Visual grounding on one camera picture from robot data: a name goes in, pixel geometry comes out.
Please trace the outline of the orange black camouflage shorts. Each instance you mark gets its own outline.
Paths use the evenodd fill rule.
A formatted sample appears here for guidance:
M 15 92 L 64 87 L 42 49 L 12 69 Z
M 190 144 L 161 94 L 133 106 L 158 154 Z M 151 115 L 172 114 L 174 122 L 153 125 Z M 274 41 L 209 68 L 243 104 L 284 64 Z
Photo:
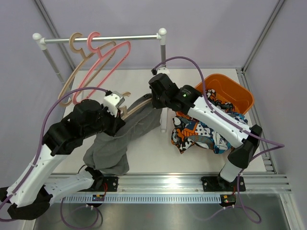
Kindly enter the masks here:
M 234 112 L 235 106 L 231 102 L 225 102 L 217 98 L 217 92 L 214 89 L 206 90 L 207 99 L 217 108 L 225 113 Z

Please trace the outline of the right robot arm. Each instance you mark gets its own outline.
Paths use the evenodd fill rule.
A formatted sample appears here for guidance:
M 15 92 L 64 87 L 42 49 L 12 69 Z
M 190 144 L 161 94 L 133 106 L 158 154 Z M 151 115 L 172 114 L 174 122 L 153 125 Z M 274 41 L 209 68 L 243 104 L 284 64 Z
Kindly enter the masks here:
M 208 101 L 197 89 L 189 85 L 179 88 L 164 73 L 149 80 L 155 108 L 170 108 L 175 112 L 194 118 L 213 129 L 230 143 L 233 150 L 217 177 L 207 183 L 213 191 L 232 191 L 239 189 L 239 174 L 246 169 L 258 146 L 262 128 L 249 127 L 224 113 Z

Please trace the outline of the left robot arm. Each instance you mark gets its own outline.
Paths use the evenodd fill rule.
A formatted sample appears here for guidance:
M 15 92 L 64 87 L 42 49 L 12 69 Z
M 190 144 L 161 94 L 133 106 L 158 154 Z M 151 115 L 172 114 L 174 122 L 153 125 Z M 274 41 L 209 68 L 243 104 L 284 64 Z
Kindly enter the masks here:
M 60 122 L 50 126 L 40 137 L 37 154 L 20 178 L 0 190 L 1 202 L 10 204 L 7 212 L 11 220 L 34 220 L 67 195 L 102 188 L 103 174 L 91 167 L 61 182 L 47 185 L 46 181 L 86 138 L 101 132 L 114 135 L 125 125 L 120 117 L 119 106 L 122 103 L 118 96 L 105 98 L 103 104 L 86 99 L 75 105 Z

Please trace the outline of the grey sweat shorts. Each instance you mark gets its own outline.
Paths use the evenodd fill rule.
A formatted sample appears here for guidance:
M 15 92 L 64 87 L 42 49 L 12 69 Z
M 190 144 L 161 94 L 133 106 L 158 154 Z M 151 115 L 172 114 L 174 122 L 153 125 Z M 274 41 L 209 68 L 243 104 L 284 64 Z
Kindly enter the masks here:
M 83 157 L 84 164 L 116 176 L 127 173 L 128 145 L 159 127 L 161 112 L 162 109 L 155 109 L 152 103 L 149 103 L 125 119 L 126 124 L 113 137 L 104 132 L 97 134 L 94 143 Z

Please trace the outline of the pink plastic hanger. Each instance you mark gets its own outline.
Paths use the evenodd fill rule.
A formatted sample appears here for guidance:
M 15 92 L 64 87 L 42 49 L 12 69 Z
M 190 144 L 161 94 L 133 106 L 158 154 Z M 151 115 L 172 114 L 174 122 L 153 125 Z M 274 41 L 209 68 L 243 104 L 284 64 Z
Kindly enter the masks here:
M 93 47 L 92 42 L 94 38 L 100 35 L 99 32 L 92 32 L 88 35 L 86 39 L 87 48 L 89 53 L 86 54 L 83 48 L 76 48 L 74 42 L 77 38 L 82 36 L 81 33 L 74 33 L 69 39 L 69 47 L 73 53 L 80 54 L 82 61 L 78 64 L 77 68 L 73 71 L 72 76 L 75 77 L 77 72 L 81 70 L 84 64 L 89 60 L 96 57 L 96 62 L 88 70 L 78 88 L 88 87 L 90 83 L 95 79 L 98 73 L 108 64 L 108 62 L 113 58 L 116 51 L 124 46 L 127 47 L 127 52 L 123 58 L 108 72 L 108 74 L 99 82 L 97 88 L 102 86 L 102 84 L 111 76 L 111 74 L 121 65 L 121 63 L 128 57 L 131 51 L 131 43 L 129 41 L 124 41 L 117 44 L 115 41 L 110 41 L 98 47 Z

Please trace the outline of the beige hanger with grey shorts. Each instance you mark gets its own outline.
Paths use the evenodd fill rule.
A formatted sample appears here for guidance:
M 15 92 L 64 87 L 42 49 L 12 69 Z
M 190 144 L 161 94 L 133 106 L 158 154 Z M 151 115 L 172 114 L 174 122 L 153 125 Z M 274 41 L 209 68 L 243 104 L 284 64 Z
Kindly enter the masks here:
M 152 102 L 152 94 L 147 93 L 137 99 L 129 108 L 125 105 L 119 108 L 121 114 L 120 117 L 122 120 L 127 119 L 129 116 L 139 111 L 141 108 L 145 107 L 147 104 Z

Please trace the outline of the blue orange patterned shorts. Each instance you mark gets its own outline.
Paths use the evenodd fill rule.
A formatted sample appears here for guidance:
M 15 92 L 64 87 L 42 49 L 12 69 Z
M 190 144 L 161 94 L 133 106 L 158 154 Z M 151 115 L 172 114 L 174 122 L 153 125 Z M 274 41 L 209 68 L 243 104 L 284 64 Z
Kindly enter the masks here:
M 233 148 L 223 136 L 205 123 L 181 112 L 176 113 L 173 124 L 171 143 L 178 148 L 181 154 L 193 145 L 212 150 L 215 154 L 223 154 Z

